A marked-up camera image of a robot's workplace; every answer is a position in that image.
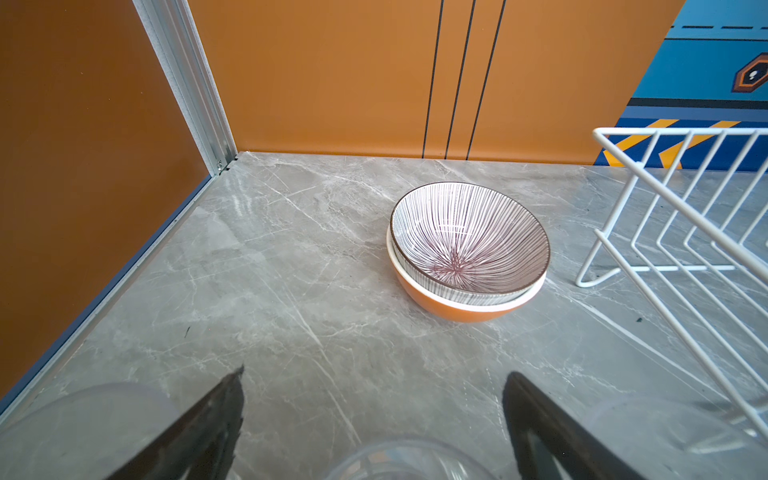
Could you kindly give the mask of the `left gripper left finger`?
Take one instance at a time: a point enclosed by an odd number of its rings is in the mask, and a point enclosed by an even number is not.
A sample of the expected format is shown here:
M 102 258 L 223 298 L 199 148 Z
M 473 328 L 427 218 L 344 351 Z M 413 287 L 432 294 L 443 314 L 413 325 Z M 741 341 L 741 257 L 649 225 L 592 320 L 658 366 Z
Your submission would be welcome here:
M 245 403 L 237 368 L 221 379 L 111 479 L 225 479 L 243 423 Z

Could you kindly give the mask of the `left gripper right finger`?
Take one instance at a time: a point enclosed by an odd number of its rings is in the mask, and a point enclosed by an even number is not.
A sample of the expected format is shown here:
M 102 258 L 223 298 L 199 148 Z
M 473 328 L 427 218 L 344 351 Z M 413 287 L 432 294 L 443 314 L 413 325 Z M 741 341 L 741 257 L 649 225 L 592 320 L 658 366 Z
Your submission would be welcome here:
M 525 375 L 511 372 L 502 406 L 523 479 L 640 479 Z

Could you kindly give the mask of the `large clear glass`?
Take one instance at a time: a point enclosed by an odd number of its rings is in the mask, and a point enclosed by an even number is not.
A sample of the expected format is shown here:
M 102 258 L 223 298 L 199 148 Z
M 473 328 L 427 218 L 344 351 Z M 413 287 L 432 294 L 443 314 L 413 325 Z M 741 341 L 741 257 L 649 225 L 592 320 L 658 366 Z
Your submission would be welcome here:
M 142 384 L 80 390 L 1 431 L 1 477 L 105 479 L 178 417 L 166 394 Z

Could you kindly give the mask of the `clear faceted glass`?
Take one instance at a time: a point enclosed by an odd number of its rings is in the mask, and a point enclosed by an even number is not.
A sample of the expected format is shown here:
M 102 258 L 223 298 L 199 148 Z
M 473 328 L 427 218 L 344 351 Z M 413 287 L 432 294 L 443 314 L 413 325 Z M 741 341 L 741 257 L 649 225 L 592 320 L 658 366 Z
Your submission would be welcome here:
M 361 447 L 324 479 L 495 479 L 463 451 L 440 441 L 399 437 Z

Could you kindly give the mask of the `striped bowl white base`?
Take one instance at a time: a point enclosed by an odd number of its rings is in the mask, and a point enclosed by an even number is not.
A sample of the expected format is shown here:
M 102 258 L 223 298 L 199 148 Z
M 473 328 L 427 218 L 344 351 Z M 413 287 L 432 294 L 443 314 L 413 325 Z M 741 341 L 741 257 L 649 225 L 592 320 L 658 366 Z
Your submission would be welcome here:
M 417 187 L 389 221 L 394 254 L 421 287 L 461 304 L 500 305 L 545 277 L 548 235 L 517 200 L 466 182 Z

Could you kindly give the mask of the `orange bowl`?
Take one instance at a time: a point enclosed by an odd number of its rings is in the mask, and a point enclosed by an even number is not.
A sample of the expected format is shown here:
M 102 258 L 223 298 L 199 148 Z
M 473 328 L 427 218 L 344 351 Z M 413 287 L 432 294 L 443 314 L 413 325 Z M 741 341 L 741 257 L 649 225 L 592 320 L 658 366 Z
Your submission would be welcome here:
M 453 322 L 479 323 L 509 314 L 531 301 L 542 289 L 546 280 L 546 276 L 543 276 L 520 297 L 506 303 L 491 306 L 467 305 L 444 299 L 426 290 L 413 280 L 397 259 L 389 230 L 386 231 L 386 248 L 396 278 L 410 298 L 427 312 Z

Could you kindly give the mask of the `clear plastic cup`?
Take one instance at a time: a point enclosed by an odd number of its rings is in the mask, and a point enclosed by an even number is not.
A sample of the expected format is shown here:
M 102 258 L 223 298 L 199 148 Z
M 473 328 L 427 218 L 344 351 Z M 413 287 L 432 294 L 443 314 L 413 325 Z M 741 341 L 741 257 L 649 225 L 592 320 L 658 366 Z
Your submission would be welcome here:
M 595 406 L 585 428 L 646 479 L 765 479 L 767 447 L 696 405 L 626 395 Z

